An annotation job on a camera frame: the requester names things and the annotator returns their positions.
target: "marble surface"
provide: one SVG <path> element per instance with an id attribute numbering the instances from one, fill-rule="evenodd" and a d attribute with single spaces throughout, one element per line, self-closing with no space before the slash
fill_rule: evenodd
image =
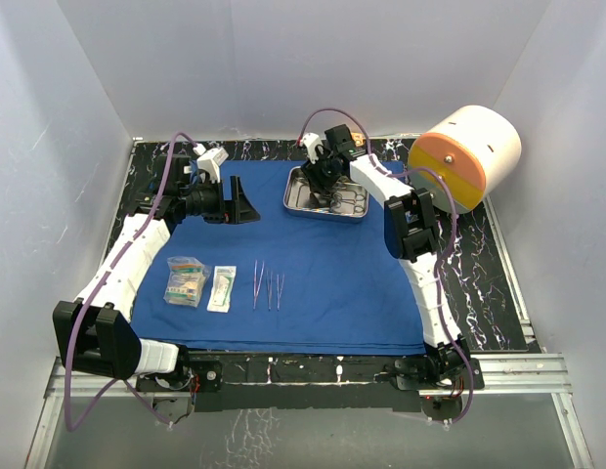
<path id="1" fill-rule="evenodd" d="M 374 152 L 382 161 L 407 161 L 411 139 L 372 141 Z M 303 160 L 304 154 L 294 141 L 202 142 L 207 148 L 224 147 L 230 159 Z M 120 233 L 126 207 L 134 194 L 152 176 L 153 159 L 168 150 L 168 143 L 138 143 L 132 148 L 125 188 L 112 227 L 108 249 Z M 190 144 L 175 145 L 179 154 L 192 153 Z M 451 220 L 438 213 L 441 230 L 440 251 L 450 237 Z M 483 204 L 458 219 L 454 255 L 445 263 L 443 284 L 451 310 L 473 351 L 526 351 L 527 344 L 516 314 L 510 286 L 506 280 L 490 221 Z"/>

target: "cable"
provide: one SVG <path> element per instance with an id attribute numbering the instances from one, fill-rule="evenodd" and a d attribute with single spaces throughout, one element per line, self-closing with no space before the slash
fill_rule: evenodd
<path id="1" fill-rule="evenodd" d="M 463 363 L 466 366 L 466 369 L 468 371 L 468 382 L 469 382 L 468 401 L 466 402 L 465 408 L 461 411 L 459 416 L 454 420 L 455 422 L 458 422 L 466 415 L 466 413 L 470 409 L 470 406 L 472 405 L 472 398 L 473 398 L 473 394 L 474 394 L 474 378 L 472 376 L 473 370 L 472 370 L 472 366 L 470 365 L 470 361 L 468 360 L 467 356 L 463 353 L 463 350 L 461 350 L 461 347 L 459 347 L 457 345 L 457 343 L 451 336 L 451 332 L 449 331 L 447 322 L 444 319 L 444 311 L 442 310 L 442 281 L 441 281 L 442 263 L 444 262 L 444 259 L 450 258 L 451 255 L 453 254 L 453 251 L 455 249 L 455 239 L 456 239 L 456 234 L 457 234 L 457 211 L 455 209 L 455 201 L 453 200 L 453 196 L 451 195 L 451 190 L 449 190 L 449 187 L 447 186 L 447 184 L 444 181 L 442 181 L 442 179 L 440 179 L 440 176 L 435 171 L 432 171 L 429 168 L 424 168 L 424 167 L 413 168 L 409 171 L 404 171 L 404 172 L 398 173 L 398 174 L 392 174 L 391 172 L 387 171 L 385 168 L 383 168 L 380 165 L 380 163 L 378 164 L 377 158 L 373 155 L 370 138 L 368 137 L 367 131 L 364 129 L 364 127 L 362 127 L 362 124 L 360 124 L 360 122 L 358 122 L 358 120 L 355 117 L 353 117 L 351 114 L 349 114 L 348 112 L 346 112 L 342 109 L 338 109 L 336 107 L 322 107 L 322 108 L 317 109 L 314 112 L 312 112 L 309 115 L 309 117 L 305 120 L 305 123 L 303 124 L 303 129 L 301 129 L 299 138 L 296 141 L 297 146 L 300 145 L 301 139 L 303 138 L 303 135 L 305 134 L 305 129 L 307 128 L 307 125 L 309 124 L 312 117 L 314 117 L 319 112 L 323 112 L 326 110 L 331 110 L 331 111 L 339 112 L 343 115 L 346 115 L 349 119 L 351 119 L 353 122 L 355 122 L 355 124 L 360 128 L 360 131 L 364 134 L 364 138 L 366 139 L 366 145 L 367 145 L 367 151 L 368 151 L 368 161 L 370 162 L 370 164 L 372 165 L 372 167 L 375 170 L 377 170 L 378 172 L 380 172 L 381 174 L 383 174 L 387 177 L 396 178 L 396 179 L 408 177 L 410 174 L 413 174 L 415 172 L 420 172 L 420 171 L 429 173 L 433 177 L 434 181 L 436 183 L 438 183 L 438 185 L 442 188 L 445 195 L 447 196 L 447 199 L 449 200 L 449 205 L 451 206 L 451 239 L 449 240 L 447 247 L 444 249 L 444 251 L 442 251 L 442 254 L 440 256 L 438 256 L 438 259 L 436 260 L 436 263 L 434 266 L 434 272 L 438 277 L 437 281 L 436 281 L 436 288 L 437 288 L 437 301 L 438 301 L 438 315 L 440 316 L 440 323 L 442 324 L 444 333 L 446 334 L 447 338 L 451 342 L 451 345 L 453 345 L 453 348 L 455 349 L 457 354 L 461 357 L 461 360 L 463 361 Z"/>
<path id="2" fill-rule="evenodd" d="M 79 426 L 83 423 L 84 419 L 86 418 L 88 413 L 90 413 L 90 411 L 93 409 L 93 407 L 95 406 L 95 404 L 97 403 L 99 398 L 109 389 L 109 387 L 112 384 L 114 384 L 116 382 L 115 379 L 110 380 L 110 382 L 108 384 L 106 384 L 106 386 L 104 386 L 97 393 L 97 395 L 93 398 L 93 400 L 88 404 L 88 406 L 86 407 L 84 412 L 77 418 L 77 421 L 74 424 L 72 423 L 72 412 L 71 412 L 71 405 L 70 405 L 70 386 L 71 386 L 71 381 L 72 381 L 72 363 L 74 360 L 75 346 L 77 343 L 77 335 L 79 334 L 79 328 L 81 327 L 81 323 L 84 321 L 84 317 L 86 316 L 86 312 L 88 311 L 88 308 L 90 308 L 92 301 L 97 297 L 97 295 L 99 294 L 99 292 L 101 291 L 103 286 L 106 284 L 106 280 L 108 280 L 109 275 L 111 274 L 111 271 L 113 271 L 114 267 L 116 267 L 118 262 L 125 255 L 125 253 L 129 249 L 129 247 L 131 246 L 133 241 L 135 239 L 138 239 L 138 237 L 140 237 L 142 235 L 142 233 L 145 232 L 145 230 L 147 229 L 147 226 L 153 219 L 153 216 L 155 215 L 155 211 L 157 210 L 157 208 L 159 206 L 159 202 L 162 200 L 162 197 L 164 195 L 164 188 L 166 186 L 166 180 L 168 179 L 168 174 L 170 173 L 170 166 L 171 166 L 171 161 L 173 159 L 173 151 L 174 151 L 175 143 L 177 142 L 177 139 L 180 136 L 184 137 L 186 140 L 188 140 L 193 145 L 193 147 L 196 147 L 196 142 L 193 139 L 191 139 L 184 132 L 177 132 L 175 135 L 173 135 L 173 138 L 171 139 L 170 144 L 168 146 L 168 153 L 166 155 L 166 164 L 164 165 L 164 171 L 162 172 L 162 179 L 161 179 L 161 182 L 159 183 L 159 189 L 157 190 L 157 195 L 155 196 L 155 200 L 153 201 L 153 205 L 151 207 L 151 210 L 149 211 L 149 215 L 147 216 L 145 223 L 143 223 L 143 225 L 136 231 L 133 238 L 130 241 L 127 241 L 125 243 L 125 245 L 120 249 L 120 251 L 118 251 L 118 254 L 116 254 L 116 257 L 114 257 L 114 259 L 109 264 L 109 270 L 102 275 L 101 279 L 97 282 L 97 284 L 95 285 L 93 290 L 90 292 L 88 297 L 84 300 L 84 303 L 82 304 L 81 308 L 79 309 L 79 313 L 77 314 L 77 317 L 75 318 L 75 323 L 72 327 L 72 331 L 70 333 L 70 338 L 68 339 L 68 347 L 66 348 L 66 362 L 65 362 L 65 425 L 66 425 L 66 429 L 69 432 L 74 432 L 75 430 L 77 430 L 77 428 L 79 428 Z M 138 394 L 138 391 L 136 391 L 136 389 L 134 389 L 134 387 L 129 382 L 124 381 L 124 383 L 125 383 L 125 386 L 127 387 L 127 389 L 129 389 L 134 394 L 134 396 L 136 396 L 136 398 L 138 398 L 138 400 L 141 401 L 141 403 L 151 411 L 151 413 L 155 416 L 155 418 L 157 418 L 159 421 L 167 423 L 167 424 L 172 423 L 166 417 L 163 417 L 162 415 L 157 413 L 157 411 L 154 410 L 152 408 L 152 406 L 149 403 L 147 403 L 147 401 L 145 401 L 142 396 L 140 396 L 140 394 Z"/>

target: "white packet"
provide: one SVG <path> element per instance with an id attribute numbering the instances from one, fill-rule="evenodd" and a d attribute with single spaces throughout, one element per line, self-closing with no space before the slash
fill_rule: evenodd
<path id="1" fill-rule="evenodd" d="M 214 283 L 212 283 L 207 311 L 214 313 L 229 311 L 234 278 L 236 278 L 236 266 L 216 266 L 214 268 Z"/>

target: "blue cloth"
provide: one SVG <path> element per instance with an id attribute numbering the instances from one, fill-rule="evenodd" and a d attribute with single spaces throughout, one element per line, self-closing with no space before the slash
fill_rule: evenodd
<path id="1" fill-rule="evenodd" d="M 191 348 L 309 354 L 413 355 L 424 352 L 422 325 L 408 279 L 383 241 L 383 211 L 370 200 L 357 225 L 293 217 L 283 207 L 292 161 L 229 161 L 222 176 L 240 176 L 262 216 L 245 225 L 186 219 L 156 255 L 138 291 L 132 327 L 139 337 Z M 388 166 L 401 169 L 400 163 Z M 196 257 L 209 266 L 237 266 L 228 313 L 168 305 L 166 259 Z M 273 308 L 266 283 L 253 311 L 253 268 L 273 272 Z M 277 311 L 276 274 L 285 274 Z"/>

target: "gauze package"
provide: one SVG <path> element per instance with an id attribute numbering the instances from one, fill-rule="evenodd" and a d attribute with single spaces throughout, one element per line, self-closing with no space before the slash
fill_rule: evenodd
<path id="1" fill-rule="evenodd" d="M 214 268 L 214 283 L 207 304 L 207 311 L 227 313 L 232 298 L 236 278 L 236 266 L 216 266 Z"/>
<path id="2" fill-rule="evenodd" d="M 168 267 L 170 275 L 164 293 L 166 303 L 196 308 L 211 268 L 194 257 L 169 257 Z"/>

